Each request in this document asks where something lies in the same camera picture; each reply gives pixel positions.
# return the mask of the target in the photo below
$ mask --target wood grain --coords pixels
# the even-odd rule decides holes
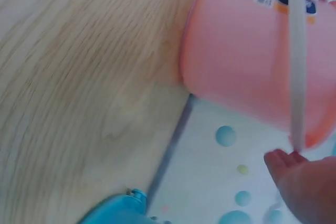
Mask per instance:
[[[192,1],[0,0],[0,223],[147,189],[188,96]]]

